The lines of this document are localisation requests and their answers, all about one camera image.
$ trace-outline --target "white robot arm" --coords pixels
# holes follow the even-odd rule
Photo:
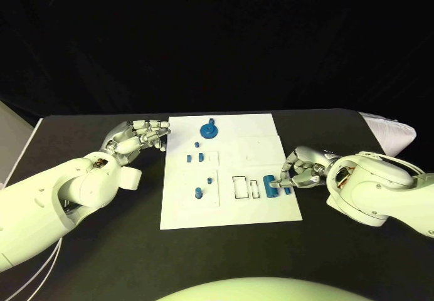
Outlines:
[[[291,167],[297,175],[288,178]],[[281,180],[269,186],[308,188],[320,184],[330,192],[327,204],[353,220],[377,227],[392,216],[434,238],[434,174],[380,154],[359,152],[340,157],[298,146],[282,165]]]
[[[0,272],[41,252],[115,197],[136,189],[141,171],[125,167],[139,150],[165,145],[168,123],[122,122],[100,150],[0,190]]]

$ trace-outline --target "black background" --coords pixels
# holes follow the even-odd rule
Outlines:
[[[100,137],[121,121],[165,120],[168,115],[47,117],[10,184],[95,151]],[[279,111],[272,112],[272,119],[285,154],[299,144],[343,155],[360,149],[380,151],[353,111]],[[325,204],[324,187],[295,191],[302,221],[160,231],[164,154],[144,150],[131,166],[142,170],[138,190],[119,189],[109,205],[64,236],[54,269],[34,300],[148,301],[236,277],[298,278],[373,300],[434,299],[432,238],[392,218],[379,228],[356,223]],[[0,273],[1,300],[49,253]],[[17,300],[25,300],[38,281],[40,277]]]
[[[0,2],[0,98],[51,114],[350,108],[415,127],[423,169],[432,18],[421,2]]]

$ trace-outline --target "paper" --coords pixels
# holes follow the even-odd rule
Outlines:
[[[217,135],[204,139],[198,129],[209,118]],[[168,122],[160,229],[301,220],[292,189],[289,195],[282,189],[278,197],[265,195],[262,177],[278,179],[285,161],[271,114],[170,117]]]

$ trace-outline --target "white wall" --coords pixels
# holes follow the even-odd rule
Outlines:
[[[31,125],[0,102],[0,189],[33,131]]]

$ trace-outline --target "black table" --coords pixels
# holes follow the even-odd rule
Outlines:
[[[356,112],[271,113],[285,154],[298,145],[341,155],[382,151]],[[96,151],[121,121],[167,120],[170,115],[180,114],[47,117],[8,184]],[[236,277],[311,280],[374,300],[434,299],[434,240],[390,218],[380,228],[356,223],[325,205],[324,187],[295,189],[302,221],[160,231],[164,154],[147,149],[131,166],[142,170],[138,190],[119,189],[109,206],[64,236],[33,300],[154,300]],[[0,274],[1,300],[50,251]],[[15,300],[25,300],[41,277]]]

